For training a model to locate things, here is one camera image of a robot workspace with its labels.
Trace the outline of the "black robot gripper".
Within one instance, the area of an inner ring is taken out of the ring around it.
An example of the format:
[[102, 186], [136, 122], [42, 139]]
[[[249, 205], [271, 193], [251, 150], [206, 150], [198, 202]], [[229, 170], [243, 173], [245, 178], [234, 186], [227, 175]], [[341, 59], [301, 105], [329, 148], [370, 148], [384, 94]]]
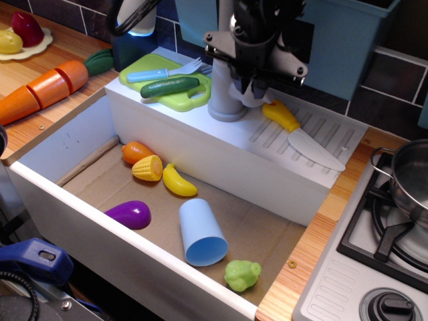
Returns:
[[305, 6], [305, 1], [220, 1], [218, 29], [203, 36], [205, 53], [227, 63], [240, 94], [250, 82], [255, 99], [277, 83], [300, 87], [308, 69], [295, 55], [296, 33]]

